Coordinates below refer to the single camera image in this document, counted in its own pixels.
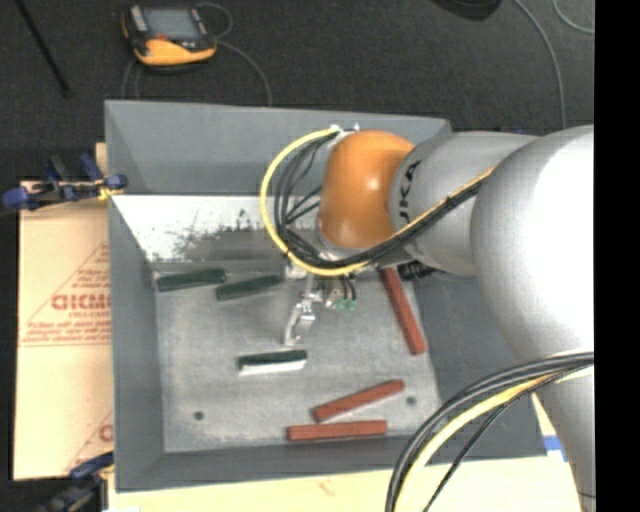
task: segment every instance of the red wooden stick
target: red wooden stick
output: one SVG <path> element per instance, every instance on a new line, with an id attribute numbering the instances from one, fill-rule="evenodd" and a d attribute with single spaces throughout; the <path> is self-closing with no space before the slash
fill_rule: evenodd
<path id="1" fill-rule="evenodd" d="M 323 423 L 322 425 L 295 425 L 287 428 L 288 441 L 314 441 L 345 437 L 368 437 L 387 432 L 385 420 Z"/>
<path id="2" fill-rule="evenodd" d="M 404 382 L 400 379 L 383 382 L 352 395 L 339 398 L 314 408 L 311 413 L 317 422 L 328 420 L 343 412 L 356 409 L 363 405 L 382 400 L 404 389 Z"/>
<path id="3" fill-rule="evenodd" d="M 385 268 L 380 271 L 380 277 L 387 289 L 389 300 L 391 300 L 391 306 L 396 313 L 402 334 L 409 347 L 411 354 L 422 354 L 427 350 L 427 342 L 420 331 L 420 327 L 413 316 L 411 306 L 404 294 L 404 288 L 402 288 L 402 282 L 393 268 Z"/>

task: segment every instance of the wire bundle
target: wire bundle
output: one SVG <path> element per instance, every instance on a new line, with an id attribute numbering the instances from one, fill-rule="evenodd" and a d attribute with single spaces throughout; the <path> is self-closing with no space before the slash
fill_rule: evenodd
<path id="1" fill-rule="evenodd" d="M 312 207 L 317 206 L 317 203 L 315 203 L 304 210 L 300 210 L 302 205 L 306 204 L 320 189 L 316 188 L 311 191 L 292 210 L 288 209 L 288 205 L 295 186 L 308 174 L 317 150 L 341 133 L 344 133 L 341 128 L 331 127 L 326 130 L 312 132 L 293 141 L 271 162 L 260 187 L 260 211 L 269 236 L 276 246 L 294 263 L 316 275 L 331 277 L 350 274 L 372 265 L 387 254 L 404 247 L 416 236 L 444 217 L 450 210 L 475 196 L 482 183 L 493 171 L 493 168 L 488 169 L 471 182 L 449 194 L 384 242 L 353 256 L 330 259 L 323 256 L 322 251 L 311 242 L 288 228 L 288 225 L 302 215 L 302 212 L 306 213 Z M 269 187 L 280 164 L 299 148 L 302 148 L 302 150 L 290 160 L 274 187 L 274 222 L 272 223 L 267 207 Z M 310 157 L 311 161 L 303 170 L 300 170 L 307 157 Z"/>
<path id="2" fill-rule="evenodd" d="M 407 443 L 394 468 L 385 503 L 385 512 L 394 512 L 406 496 L 416 474 L 456 432 L 483 414 L 493 411 L 454 459 L 448 472 L 432 494 L 423 512 L 427 512 L 464 457 L 486 429 L 519 398 L 543 386 L 576 374 L 595 363 L 593 352 L 556 356 L 510 368 L 486 377 L 460 391 L 428 418 Z M 444 427 L 444 420 L 457 414 Z"/>

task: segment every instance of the yellow cable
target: yellow cable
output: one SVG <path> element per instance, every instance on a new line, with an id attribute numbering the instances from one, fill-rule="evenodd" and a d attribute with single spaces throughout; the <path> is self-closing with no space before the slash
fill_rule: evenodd
<path id="1" fill-rule="evenodd" d="M 260 214 L 262 215 L 262 221 L 264 222 L 264 226 L 267 229 L 267 232 L 269 233 L 269 236 L 271 237 L 271 239 L 278 246 L 278 248 L 296 265 L 300 266 L 301 268 L 305 269 L 308 272 L 311 272 L 312 274 L 317 274 L 317 275 L 326 276 L 326 277 L 340 276 L 343 274 L 348 274 L 350 272 L 355 272 L 356 270 L 359 270 L 362 267 L 366 266 L 369 262 L 365 261 L 365 262 L 356 263 L 353 265 L 348 265 L 346 267 L 340 267 L 335 269 L 323 269 L 323 268 L 315 267 L 313 265 L 309 265 L 305 261 L 302 261 L 295 254 L 292 254 L 289 251 L 289 247 L 287 246 L 287 244 L 280 238 L 280 236 L 276 232 L 275 226 L 273 225 L 273 223 L 271 222 L 271 219 L 269 218 L 269 211 L 267 208 L 267 192 L 269 190 L 269 183 L 271 182 L 271 179 L 273 178 L 273 175 L 275 174 L 276 169 L 290 153 L 298 149 L 300 146 L 307 144 L 308 142 L 311 142 L 316 139 L 320 139 L 322 137 L 326 137 L 327 135 L 338 133 L 340 131 L 341 131 L 340 128 L 328 128 L 326 130 L 319 130 L 317 132 L 309 133 L 293 141 L 291 144 L 285 147 L 278 154 L 278 156 L 276 156 L 276 158 L 271 162 L 271 164 L 269 165 L 269 167 L 267 168 L 264 174 L 264 178 L 262 179 L 262 185 L 260 187 Z"/>
<path id="2" fill-rule="evenodd" d="M 429 460 L 431 460 L 431 457 L 433 457 L 433 455 L 452 435 L 454 435 L 458 430 L 460 430 L 470 421 L 473 421 L 484 413 L 489 412 L 490 410 L 495 409 L 496 407 L 499 407 L 500 405 L 508 402 L 522 391 L 530 389 L 536 384 L 547 380 L 554 373 L 559 372 L 550 372 L 541 377 L 536 377 L 521 384 L 516 384 L 496 395 L 487 398 L 486 400 L 483 400 L 479 404 L 474 405 L 473 407 L 462 412 L 449 423 L 447 423 L 442 428 L 442 430 L 440 430 L 435 436 L 433 436 L 433 438 L 422 448 L 422 450 L 418 454 L 418 457 L 411 465 L 411 468 L 407 472 L 407 476 L 404 479 L 404 483 L 400 488 L 395 509 L 401 510 L 402 507 L 406 504 L 407 489 L 409 489 L 415 482 L 418 472 L 424 468 Z"/>
<path id="3" fill-rule="evenodd" d="M 356 272 L 357 270 L 360 270 L 360 269 L 366 267 L 367 265 L 369 265 L 371 263 L 371 260 L 366 260 L 366 261 L 363 261 L 363 262 L 360 262 L 360 263 L 353 263 L 351 265 L 346 265 L 344 267 L 337 267 L 337 268 L 333 268 L 333 269 L 325 269 L 325 268 L 316 267 L 314 265 L 311 265 L 311 264 L 301 260 L 300 258 L 298 258 L 295 254 L 293 254 L 290 251 L 290 249 L 287 246 L 287 244 L 284 242 L 284 240 L 282 240 L 280 238 L 280 236 L 276 232 L 275 226 L 273 225 L 273 223 L 271 222 L 271 219 L 269 217 L 269 211 L 268 211 L 268 208 L 267 208 L 267 193 L 268 193 L 268 190 L 269 190 L 269 184 L 271 183 L 271 180 L 273 179 L 273 175 L 275 174 L 278 166 L 284 161 L 284 159 L 290 153 L 292 153 L 293 151 L 298 149 L 300 146 L 303 146 L 304 144 L 307 144 L 307 143 L 309 143 L 309 142 L 311 142 L 313 140 L 320 139 L 322 137 L 326 137 L 327 135 L 338 133 L 340 131 L 342 131 L 342 130 L 340 128 L 337 128 L 337 127 L 327 128 L 325 130 L 319 130 L 319 131 L 316 131 L 316 132 L 309 133 L 309 134 L 304 135 L 303 137 L 300 137 L 299 139 L 296 139 L 295 141 L 293 141 L 291 144 L 289 144 L 287 147 L 285 147 L 276 156 L 276 158 L 271 162 L 271 164 L 269 164 L 269 167 L 267 167 L 267 170 L 265 171 L 264 177 L 262 178 L 262 185 L 260 186 L 260 214 L 262 216 L 262 221 L 264 222 L 265 228 L 267 229 L 267 232 L 269 233 L 269 236 L 271 237 L 273 242 L 280 249 L 280 251 L 282 251 L 291 261 L 293 261 L 299 267 L 303 268 L 304 270 L 306 270 L 307 272 L 310 272 L 312 274 L 316 274 L 316 275 L 319 275 L 319 276 L 325 276 L 325 277 L 337 277 L 337 276 L 341 276 L 341 275 L 344 275 L 344 274 L 349 274 L 351 272 Z M 443 204 L 445 204 L 448 199 L 450 199 L 451 197 L 455 197 L 456 195 L 464 192 L 469 187 L 474 186 L 479 181 L 481 181 L 484 178 L 486 178 L 487 176 L 489 176 L 489 174 L 491 174 L 494 169 L 495 169 L 495 167 L 492 167 L 492 168 L 486 170 L 485 172 L 483 172 L 482 174 L 480 174 L 479 176 L 474 178 L 469 183 L 466 183 L 465 185 L 463 185 L 462 187 L 458 188 L 455 192 L 453 192 L 449 196 L 447 196 L 444 199 L 440 200 L 434 206 L 432 206 L 431 208 L 429 208 L 428 210 L 423 212 L 420 216 L 416 217 L 409 224 L 407 224 L 402 229 L 398 230 L 393 235 L 391 235 L 385 241 L 385 243 L 390 241 L 390 240 L 392 240 L 394 237 L 404 233 L 405 231 L 411 229 L 413 226 L 415 226 L 416 224 L 421 222 L 423 219 L 425 219 L 426 217 L 431 215 L 431 213 L 434 210 L 436 210 L 437 208 L 440 208 Z"/>

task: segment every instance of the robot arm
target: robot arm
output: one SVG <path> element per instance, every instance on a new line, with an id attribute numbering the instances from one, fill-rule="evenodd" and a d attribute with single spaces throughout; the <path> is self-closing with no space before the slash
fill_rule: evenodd
<path id="1" fill-rule="evenodd" d="M 306 268 L 339 275 L 372 264 L 362 256 L 371 247 L 413 229 L 440 205 L 445 215 L 375 263 L 418 260 L 476 276 L 523 363 L 593 351 L 593 148 L 593 126 L 541 138 L 457 133 L 415 147 L 384 132 L 348 135 L 332 150 L 320 195 L 317 237 L 332 258 L 316 253 Z M 452 194 L 470 183 L 477 194 Z M 464 202 L 447 204 L 458 198 Z M 336 258 L 344 263 L 331 261 Z M 582 507 L 594 511 L 594 376 L 555 384 L 539 396 L 572 465 Z"/>

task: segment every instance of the handheld device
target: handheld device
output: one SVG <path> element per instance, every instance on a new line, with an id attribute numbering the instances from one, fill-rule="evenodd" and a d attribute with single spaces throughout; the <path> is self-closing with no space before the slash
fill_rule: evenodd
<path id="1" fill-rule="evenodd" d="M 156 70 L 191 68 L 216 52 L 209 32 L 195 7 L 142 7 L 122 12 L 122 31 L 136 58 Z"/>

